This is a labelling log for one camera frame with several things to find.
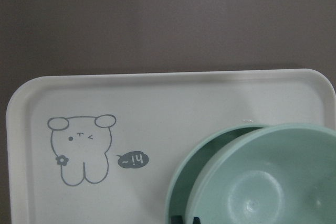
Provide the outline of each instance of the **brown surface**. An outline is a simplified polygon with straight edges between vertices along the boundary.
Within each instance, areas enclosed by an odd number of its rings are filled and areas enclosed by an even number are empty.
[[[0,222],[5,112],[39,76],[312,68],[336,84],[336,0],[0,0]]]

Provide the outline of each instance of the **printed design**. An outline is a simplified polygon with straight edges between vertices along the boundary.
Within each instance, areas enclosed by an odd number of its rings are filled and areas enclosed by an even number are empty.
[[[97,184],[109,172],[106,152],[112,143],[111,127],[114,115],[73,116],[50,118],[50,142],[60,166],[61,179],[68,186],[77,186],[86,180]]]
[[[149,162],[146,154],[140,151],[128,152],[122,156],[118,155],[118,164],[122,168],[140,168]]]

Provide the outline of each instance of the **plastic tray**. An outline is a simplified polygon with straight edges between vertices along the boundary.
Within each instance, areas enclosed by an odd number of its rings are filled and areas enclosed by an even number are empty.
[[[170,179],[197,143],[231,126],[290,122],[335,129],[335,92],[322,74],[34,79],[7,109],[12,223],[164,223]]]

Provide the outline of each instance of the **green plastic bowl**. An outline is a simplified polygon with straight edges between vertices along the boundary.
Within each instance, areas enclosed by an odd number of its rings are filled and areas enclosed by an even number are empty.
[[[263,127],[265,125],[241,125],[217,132],[199,143],[182,161],[173,175],[166,198],[166,223],[170,224],[172,217],[184,216],[194,182],[204,165],[216,152],[237,137]]]
[[[198,175],[185,223],[194,217],[202,224],[336,223],[336,132],[286,124],[233,140]]]

